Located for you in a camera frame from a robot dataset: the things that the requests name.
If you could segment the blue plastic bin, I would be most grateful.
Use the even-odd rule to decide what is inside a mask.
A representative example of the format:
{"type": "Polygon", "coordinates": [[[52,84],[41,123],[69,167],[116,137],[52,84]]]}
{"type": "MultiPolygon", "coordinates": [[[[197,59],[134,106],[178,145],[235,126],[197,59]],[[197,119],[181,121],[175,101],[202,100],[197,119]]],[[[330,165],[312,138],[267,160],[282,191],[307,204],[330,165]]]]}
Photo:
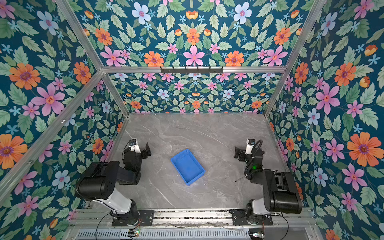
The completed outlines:
{"type": "Polygon", "coordinates": [[[205,174],[205,169],[189,149],[183,150],[172,157],[171,163],[187,186],[190,186],[205,174]]]}

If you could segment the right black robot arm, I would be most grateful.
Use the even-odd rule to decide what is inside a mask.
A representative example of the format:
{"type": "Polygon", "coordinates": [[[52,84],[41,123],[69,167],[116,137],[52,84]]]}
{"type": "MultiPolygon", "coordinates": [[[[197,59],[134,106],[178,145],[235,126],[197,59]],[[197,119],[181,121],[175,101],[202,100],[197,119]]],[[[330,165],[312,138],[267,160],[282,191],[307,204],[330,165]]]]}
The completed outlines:
{"type": "Polygon", "coordinates": [[[263,167],[264,151],[261,147],[242,150],[235,147],[234,158],[246,163],[244,178],[262,186],[262,197],[247,203],[242,216],[250,225],[259,225],[272,214],[300,214],[303,202],[292,173],[263,167]]]}

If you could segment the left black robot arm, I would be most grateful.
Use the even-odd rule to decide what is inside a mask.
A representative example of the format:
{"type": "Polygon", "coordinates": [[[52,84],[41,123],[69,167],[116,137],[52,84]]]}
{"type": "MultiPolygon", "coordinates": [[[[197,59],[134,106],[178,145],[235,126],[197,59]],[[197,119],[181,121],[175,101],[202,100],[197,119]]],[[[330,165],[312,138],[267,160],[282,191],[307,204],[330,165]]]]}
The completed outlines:
{"type": "Polygon", "coordinates": [[[149,219],[147,214],[141,214],[136,202],[120,193],[116,185],[138,185],[142,162],[151,155],[149,144],[141,150],[136,139],[129,140],[122,153],[124,167],[118,161],[92,163],[76,183],[76,196],[110,209],[113,226],[143,225],[149,219]]]}

